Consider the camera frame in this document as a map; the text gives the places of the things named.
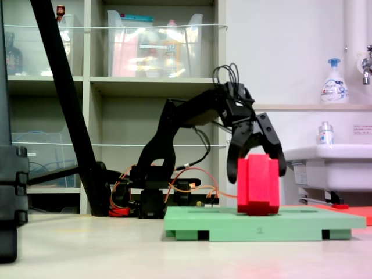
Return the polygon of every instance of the small bottle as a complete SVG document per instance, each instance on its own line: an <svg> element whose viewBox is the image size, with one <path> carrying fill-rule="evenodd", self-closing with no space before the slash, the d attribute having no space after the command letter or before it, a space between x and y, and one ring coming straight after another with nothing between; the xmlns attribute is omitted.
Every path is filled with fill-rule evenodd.
<svg viewBox="0 0 372 279"><path fill-rule="evenodd" d="M14 46L14 37L14 32L5 32L6 71L10 76L23 71L22 53Z"/></svg>
<svg viewBox="0 0 372 279"><path fill-rule="evenodd" d="M319 144L334 144L333 126L328 122L322 122L319 126Z"/></svg>
<svg viewBox="0 0 372 279"><path fill-rule="evenodd" d="M63 5L58 5L57 6L57 17L56 17L56 20L57 20L57 24L59 26L61 20L62 20L62 17L65 15L66 13L66 8L65 6Z"/></svg>

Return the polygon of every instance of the faucet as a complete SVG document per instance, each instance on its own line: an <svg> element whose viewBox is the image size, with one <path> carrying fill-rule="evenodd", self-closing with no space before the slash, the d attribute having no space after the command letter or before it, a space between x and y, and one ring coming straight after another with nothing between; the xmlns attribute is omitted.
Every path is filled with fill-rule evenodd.
<svg viewBox="0 0 372 279"><path fill-rule="evenodd" d="M364 85L369 85L371 83L370 73L372 73L372 45L368 45L367 50L370 57L364 58L362 61Z"/></svg>

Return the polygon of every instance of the red block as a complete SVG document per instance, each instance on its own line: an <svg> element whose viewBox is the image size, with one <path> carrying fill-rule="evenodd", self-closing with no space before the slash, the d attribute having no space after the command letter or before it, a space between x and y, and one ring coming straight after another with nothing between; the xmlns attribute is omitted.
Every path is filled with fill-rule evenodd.
<svg viewBox="0 0 372 279"><path fill-rule="evenodd" d="M130 208L115 208L109 210L110 217L127 217L130 214Z"/></svg>
<svg viewBox="0 0 372 279"><path fill-rule="evenodd" d="M268 155L238 161L238 212L267 216L279 210L279 165Z"/></svg>
<svg viewBox="0 0 372 279"><path fill-rule="evenodd" d="M332 205L333 208L336 208L336 209L348 209L349 208L349 205L337 205L336 203L334 205Z"/></svg>

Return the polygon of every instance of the soap dispenser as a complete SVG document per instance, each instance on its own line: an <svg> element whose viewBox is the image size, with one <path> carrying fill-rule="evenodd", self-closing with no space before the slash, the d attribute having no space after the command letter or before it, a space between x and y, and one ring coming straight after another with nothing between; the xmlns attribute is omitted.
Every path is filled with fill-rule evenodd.
<svg viewBox="0 0 372 279"><path fill-rule="evenodd" d="M331 64L331 73L323 85L323 90L320 94L321 103L349 102L348 87L337 68L337 64L340 61L338 58L328 60L328 63Z"/></svg>

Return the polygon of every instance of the shelf board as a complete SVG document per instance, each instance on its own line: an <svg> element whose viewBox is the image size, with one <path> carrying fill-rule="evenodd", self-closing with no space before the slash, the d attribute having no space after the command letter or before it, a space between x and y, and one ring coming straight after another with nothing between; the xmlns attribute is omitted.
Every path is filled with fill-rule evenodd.
<svg viewBox="0 0 372 279"><path fill-rule="evenodd" d="M192 98L213 88L211 78L91 77L103 96Z"/></svg>
<svg viewBox="0 0 372 279"><path fill-rule="evenodd" d="M83 77L73 77L78 96L83 95ZM57 96L53 77L8 76L10 96Z"/></svg>
<svg viewBox="0 0 372 279"><path fill-rule="evenodd" d="M28 194L80 194L80 188L27 188Z"/></svg>
<svg viewBox="0 0 372 279"><path fill-rule="evenodd" d="M212 189L200 189L194 192L191 192L191 195L206 195L208 194ZM131 194L132 195L139 195L141 193L142 189L132 189ZM168 189L163 189L163 194L166 195L168 192ZM170 190L170 195L173 195L173 189Z"/></svg>
<svg viewBox="0 0 372 279"><path fill-rule="evenodd" d="M331 104L254 104L253 108L258 111L372 111L372 104L351 104L351 103L331 103Z"/></svg>
<svg viewBox="0 0 372 279"><path fill-rule="evenodd" d="M214 0L103 0L107 5L213 6Z"/></svg>

